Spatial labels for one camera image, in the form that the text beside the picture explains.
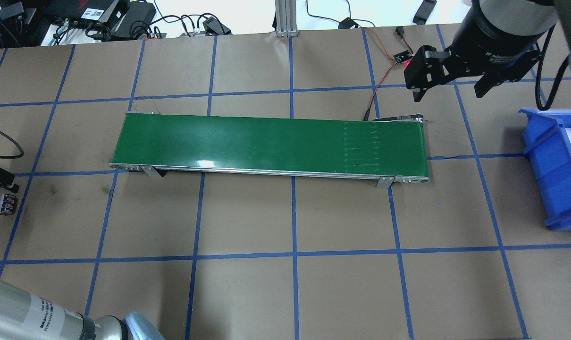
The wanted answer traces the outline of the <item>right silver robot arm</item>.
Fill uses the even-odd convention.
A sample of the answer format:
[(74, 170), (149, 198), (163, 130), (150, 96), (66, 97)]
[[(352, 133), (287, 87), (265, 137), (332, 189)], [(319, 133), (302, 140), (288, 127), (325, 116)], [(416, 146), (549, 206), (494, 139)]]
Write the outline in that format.
[(443, 51), (423, 45), (404, 70), (406, 87), (419, 102), (428, 90), (462, 77), (479, 77), (482, 98), (504, 82), (518, 82), (535, 65), (542, 70), (553, 30), (561, 24), (570, 53), (556, 75), (547, 110), (566, 69), (571, 71), (571, 0), (474, 0)]

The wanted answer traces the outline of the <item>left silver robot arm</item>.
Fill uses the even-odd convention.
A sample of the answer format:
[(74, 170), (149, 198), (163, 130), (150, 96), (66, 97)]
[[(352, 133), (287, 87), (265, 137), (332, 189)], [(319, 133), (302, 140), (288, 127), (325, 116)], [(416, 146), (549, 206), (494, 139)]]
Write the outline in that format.
[(0, 167), (0, 340), (161, 340), (163, 335), (138, 312), (124, 318), (105, 315), (92, 319), (59, 303), (1, 280), (7, 265), (75, 265), (90, 268), (96, 278), (100, 265), (109, 209), (118, 173), (62, 173), (42, 176), (51, 180), (52, 192), (40, 200), (50, 213), (38, 213), (41, 226), (57, 218), (58, 229), (37, 244), (37, 250), (54, 254), (62, 241), (91, 245), (83, 257), (11, 260), (10, 247), (25, 213), (27, 191), (20, 191), (20, 176)]

